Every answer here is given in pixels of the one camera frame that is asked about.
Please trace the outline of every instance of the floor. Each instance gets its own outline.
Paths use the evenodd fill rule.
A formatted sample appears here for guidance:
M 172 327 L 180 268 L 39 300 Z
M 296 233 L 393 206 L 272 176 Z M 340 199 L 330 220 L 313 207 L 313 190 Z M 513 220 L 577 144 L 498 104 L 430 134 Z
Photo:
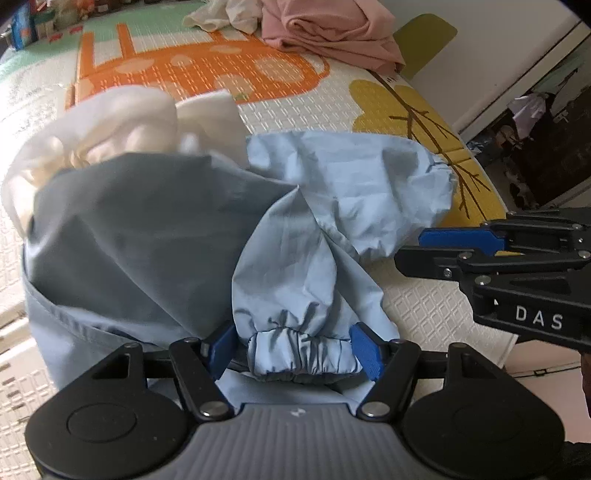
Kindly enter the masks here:
M 560 416 L 568 441 L 591 443 L 578 352 L 537 341 L 519 343 L 505 367 Z

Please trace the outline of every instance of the blue gripper pad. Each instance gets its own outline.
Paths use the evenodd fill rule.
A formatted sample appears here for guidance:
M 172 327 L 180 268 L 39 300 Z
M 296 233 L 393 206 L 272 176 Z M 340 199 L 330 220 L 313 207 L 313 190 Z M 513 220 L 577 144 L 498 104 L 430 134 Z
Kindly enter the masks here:
M 216 331 L 204 342 L 209 344 L 207 370 L 214 380 L 219 380 L 238 347 L 238 334 L 234 322 L 229 322 L 222 330 Z
M 359 360 L 365 374 L 370 380 L 376 381 L 384 373 L 384 346 L 386 342 L 379 338 L 373 330 L 363 323 L 356 323 L 349 329 L 353 354 Z
M 505 249 L 505 239 L 486 228 L 425 228 L 418 236 L 421 247 L 479 248 L 493 256 Z

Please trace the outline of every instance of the yellow tree print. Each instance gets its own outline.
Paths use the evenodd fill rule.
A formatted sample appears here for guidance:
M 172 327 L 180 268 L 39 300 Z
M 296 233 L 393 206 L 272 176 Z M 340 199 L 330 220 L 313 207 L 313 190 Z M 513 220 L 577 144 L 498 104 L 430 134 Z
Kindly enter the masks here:
M 456 172 L 458 188 L 442 226 L 477 226 L 485 220 L 504 217 L 505 209 L 480 166 L 416 90 L 404 85 L 386 88 L 368 80 L 354 80 L 349 91 L 363 110 L 353 123 L 353 131 L 415 140 L 439 155 Z

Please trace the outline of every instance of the white lettering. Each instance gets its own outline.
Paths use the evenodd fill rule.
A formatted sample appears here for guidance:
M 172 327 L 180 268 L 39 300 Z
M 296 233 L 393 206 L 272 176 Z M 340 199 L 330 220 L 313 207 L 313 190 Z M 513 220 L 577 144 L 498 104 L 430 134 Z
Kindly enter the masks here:
M 542 317 L 542 311 L 541 310 L 538 310 L 538 313 L 535 314 L 534 325 L 536 323 L 541 324 L 542 327 L 544 326 L 544 317 Z
M 552 317 L 552 328 L 554 330 L 561 330 L 562 329 L 562 315 L 560 313 L 557 313 L 556 315 L 554 315 Z
M 527 310 L 523 308 L 521 305 L 517 305 L 517 312 L 515 314 L 515 320 L 520 320 L 523 322 L 527 317 Z

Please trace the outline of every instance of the white wall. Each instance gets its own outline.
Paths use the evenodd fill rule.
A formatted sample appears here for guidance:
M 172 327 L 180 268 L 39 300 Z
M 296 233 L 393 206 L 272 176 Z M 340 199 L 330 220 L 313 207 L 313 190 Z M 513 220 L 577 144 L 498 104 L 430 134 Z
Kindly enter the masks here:
M 577 23 L 558 0 L 381 0 L 397 28 L 423 13 L 457 28 L 411 84 L 457 131 Z

